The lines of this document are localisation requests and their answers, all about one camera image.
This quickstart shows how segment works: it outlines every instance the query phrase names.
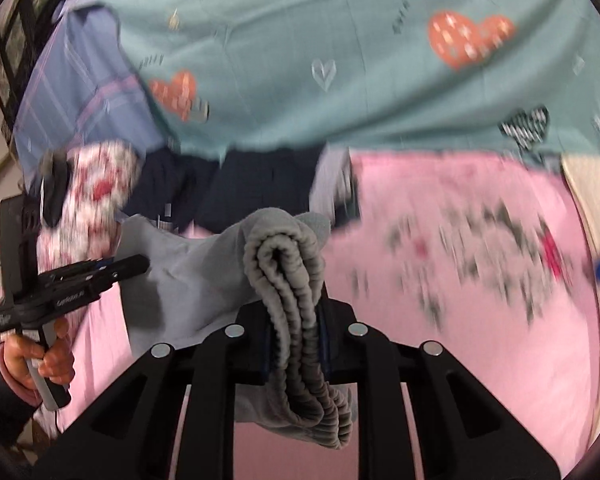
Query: human hand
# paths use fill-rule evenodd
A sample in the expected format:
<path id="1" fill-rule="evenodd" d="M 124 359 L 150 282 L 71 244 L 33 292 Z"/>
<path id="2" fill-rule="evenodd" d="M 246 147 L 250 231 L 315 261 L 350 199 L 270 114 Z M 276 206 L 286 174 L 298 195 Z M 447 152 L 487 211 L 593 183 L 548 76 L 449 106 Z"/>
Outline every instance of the human hand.
<path id="1" fill-rule="evenodd" d="M 61 317 L 56 319 L 54 329 L 58 339 L 46 353 L 42 346 L 21 335 L 11 334 L 4 342 L 4 364 L 8 372 L 29 390 L 35 390 L 36 385 L 27 368 L 26 359 L 41 359 L 38 373 L 55 384 L 69 384 L 75 376 L 74 356 L 66 340 L 69 323 Z"/>

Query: black heart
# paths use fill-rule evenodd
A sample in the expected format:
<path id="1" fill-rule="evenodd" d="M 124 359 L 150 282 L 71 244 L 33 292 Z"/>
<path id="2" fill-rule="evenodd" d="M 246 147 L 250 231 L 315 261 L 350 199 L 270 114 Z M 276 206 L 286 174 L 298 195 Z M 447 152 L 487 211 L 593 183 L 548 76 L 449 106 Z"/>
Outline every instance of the black heart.
<path id="1" fill-rule="evenodd" d="M 549 111 L 544 106 L 534 108 L 529 113 L 516 110 L 509 119 L 500 124 L 504 136 L 514 139 L 522 150 L 546 139 L 549 129 Z"/>

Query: gray fabric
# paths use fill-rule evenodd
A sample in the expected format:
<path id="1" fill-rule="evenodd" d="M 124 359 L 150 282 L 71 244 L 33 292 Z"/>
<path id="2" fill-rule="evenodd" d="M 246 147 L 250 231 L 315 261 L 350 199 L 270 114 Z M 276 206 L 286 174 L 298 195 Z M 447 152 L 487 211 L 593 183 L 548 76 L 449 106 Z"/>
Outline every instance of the gray fabric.
<path id="1" fill-rule="evenodd" d="M 351 158 L 348 148 L 327 144 L 315 168 L 309 211 L 325 215 L 333 224 L 335 209 L 351 197 Z"/>
<path id="2" fill-rule="evenodd" d="M 353 400 L 346 386 L 324 381 L 318 362 L 315 304 L 328 220 L 257 211 L 220 235 L 189 240 L 127 219 L 116 259 L 145 254 L 147 272 L 120 283 L 134 356 L 158 342 L 198 344 L 263 299 L 278 334 L 276 369 L 266 386 L 239 385 L 235 418 L 338 449 L 349 441 Z"/>

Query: light blue cloth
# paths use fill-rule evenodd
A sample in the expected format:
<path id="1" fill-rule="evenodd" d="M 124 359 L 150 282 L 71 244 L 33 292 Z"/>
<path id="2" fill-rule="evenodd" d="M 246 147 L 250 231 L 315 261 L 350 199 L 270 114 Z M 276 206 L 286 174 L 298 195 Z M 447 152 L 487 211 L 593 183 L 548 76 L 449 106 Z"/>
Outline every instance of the light blue cloth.
<path id="1" fill-rule="evenodd" d="M 164 145 L 107 9 L 62 17 L 32 72 L 13 133 L 27 181 L 49 149 L 123 139 L 144 155 Z"/>
<path id="2" fill-rule="evenodd" d="M 199 113 L 183 121 L 156 107 L 186 153 L 325 140 L 517 152 L 498 126 L 540 105 L 550 124 L 536 152 L 600 153 L 600 16 L 589 0 L 77 3 L 93 4 L 117 15 L 123 51 L 147 88 L 193 74 Z M 503 15 L 516 33 L 486 62 L 455 70 L 429 41 L 443 11 L 476 24 Z"/>

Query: metal bolt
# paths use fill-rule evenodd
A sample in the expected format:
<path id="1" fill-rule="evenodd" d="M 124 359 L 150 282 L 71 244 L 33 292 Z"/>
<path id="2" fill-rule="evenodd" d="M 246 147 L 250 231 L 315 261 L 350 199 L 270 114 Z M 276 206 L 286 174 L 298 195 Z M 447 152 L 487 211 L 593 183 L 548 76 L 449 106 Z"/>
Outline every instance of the metal bolt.
<path id="1" fill-rule="evenodd" d="M 156 359 L 167 357 L 171 353 L 171 347 L 167 343 L 158 343 L 151 347 L 151 355 Z"/>
<path id="2" fill-rule="evenodd" d="M 369 332 L 369 327 L 364 323 L 351 323 L 348 330 L 351 335 L 362 337 Z"/>
<path id="3" fill-rule="evenodd" d="M 444 350 L 444 348 L 442 348 L 442 345 L 437 341 L 427 341 L 426 343 L 424 343 L 422 348 L 427 354 L 433 356 L 442 354 Z"/>
<path id="4" fill-rule="evenodd" d="M 229 325 L 224 329 L 224 333 L 227 337 L 240 337 L 244 334 L 244 327 L 237 324 Z"/>

